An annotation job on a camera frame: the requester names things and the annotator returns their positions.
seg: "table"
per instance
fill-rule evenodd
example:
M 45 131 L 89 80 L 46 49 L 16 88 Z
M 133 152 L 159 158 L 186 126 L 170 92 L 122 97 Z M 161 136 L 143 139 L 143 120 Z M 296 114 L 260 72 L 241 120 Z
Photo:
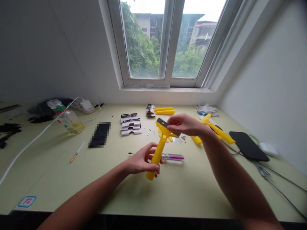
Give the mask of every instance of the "table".
M 185 112 L 197 118 L 192 106 L 173 106 L 176 114 Z M 53 124 L 43 136 L 33 143 L 16 161 L 7 178 L 0 187 L 0 214 L 11 210 L 55 211 L 73 194 L 107 173 L 117 164 L 130 157 L 128 152 L 136 152 L 147 143 L 159 142 L 156 119 L 146 117 L 146 105 L 107 104 L 102 106 L 99 118 L 85 124 L 85 130 L 68 137 L 66 131 L 58 124 Z M 120 115 L 137 112 L 142 122 L 142 134 L 121 136 Z M 82 121 L 99 114 L 86 115 L 76 112 Z M 218 109 L 220 117 L 213 120 L 226 132 L 246 132 L 242 126 Z M 168 115 L 160 115 L 163 120 Z M 3 174 L 10 160 L 48 125 L 30 124 L 26 119 L 18 118 L 23 132 L 14 135 L 8 141 L 9 146 L 0 150 L 0 175 Z M 69 161 L 76 150 L 85 141 L 88 143 L 100 121 L 110 121 L 111 128 L 104 148 L 88 149 L 86 145 L 80 150 L 73 163 Z M 202 146 L 197 146 L 191 137 L 186 143 L 169 142 L 164 153 L 178 153 L 185 157 L 182 164 L 165 162 L 161 166 L 158 178 L 149 181 L 145 173 L 128 176 L 116 189 L 109 202 L 100 211 L 102 214 L 141 215 L 163 217 L 219 218 L 234 219 L 235 213 L 219 188 L 208 158 Z M 266 182 L 254 164 L 240 155 L 235 158 L 255 180 L 272 207 L 279 221 L 304 222 L 304 219 Z M 307 189 L 307 177 L 281 158 L 269 157 L 266 165 Z M 272 181 L 284 192 L 293 204 L 307 214 L 307 194 L 273 175 Z M 37 196 L 37 200 L 27 209 L 16 207 L 25 196 Z

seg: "tree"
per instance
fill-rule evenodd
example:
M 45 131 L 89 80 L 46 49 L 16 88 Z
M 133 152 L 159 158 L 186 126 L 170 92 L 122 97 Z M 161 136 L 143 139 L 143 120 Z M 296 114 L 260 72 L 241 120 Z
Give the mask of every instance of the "tree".
M 155 36 L 151 38 L 151 42 L 153 43 L 153 52 L 154 55 L 156 56 L 156 59 L 160 59 L 160 49 L 161 49 L 161 41 L 159 41 Z
M 136 16 L 126 2 L 122 2 L 122 16 L 132 77 L 158 77 L 159 59 L 155 56 L 153 43 L 143 33 Z
M 156 28 L 158 37 L 150 39 L 143 33 L 130 6 L 126 2 L 121 4 L 131 77 L 158 78 L 161 26 L 158 23 Z M 195 44 L 189 46 L 189 41 L 186 38 L 178 42 L 173 68 L 175 77 L 195 78 L 201 67 L 206 50 L 201 51 Z
M 201 51 L 195 44 L 187 51 L 176 52 L 173 77 L 195 78 L 199 72 L 206 50 Z

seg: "building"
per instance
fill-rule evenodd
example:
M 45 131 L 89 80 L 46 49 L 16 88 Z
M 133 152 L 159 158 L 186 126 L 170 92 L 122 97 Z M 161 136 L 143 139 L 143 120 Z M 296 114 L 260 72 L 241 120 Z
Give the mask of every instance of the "building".
M 195 44 L 200 50 L 206 50 L 213 37 L 217 22 L 198 21 L 193 29 L 190 45 Z
M 144 34 L 159 38 L 162 32 L 163 14 L 135 13 Z M 213 37 L 217 22 L 198 21 L 204 14 L 183 14 L 180 26 L 178 47 L 195 44 L 206 50 Z
M 142 31 L 150 38 L 159 38 L 162 32 L 163 14 L 135 13 Z

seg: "small screw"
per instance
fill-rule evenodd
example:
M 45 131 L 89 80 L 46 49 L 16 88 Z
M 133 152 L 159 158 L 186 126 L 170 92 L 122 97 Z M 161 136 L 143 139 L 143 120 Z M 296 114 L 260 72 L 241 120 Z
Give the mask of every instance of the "small screw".
M 185 141 L 186 136 L 182 136 L 181 138 L 184 139 L 184 141 Z M 186 143 L 186 141 L 185 141 L 185 143 Z

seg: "pencil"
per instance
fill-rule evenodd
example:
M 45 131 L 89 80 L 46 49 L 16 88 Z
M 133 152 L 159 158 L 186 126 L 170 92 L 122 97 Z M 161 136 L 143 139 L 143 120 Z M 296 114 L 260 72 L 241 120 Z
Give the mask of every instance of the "pencil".
M 83 142 L 83 144 L 81 145 L 81 147 L 78 149 L 78 151 L 76 152 L 76 154 L 73 156 L 73 158 L 70 160 L 69 163 L 72 163 L 74 161 L 74 159 L 76 158 L 77 154 L 79 153 L 80 149 L 82 148 L 82 146 L 85 144 L 85 142 Z

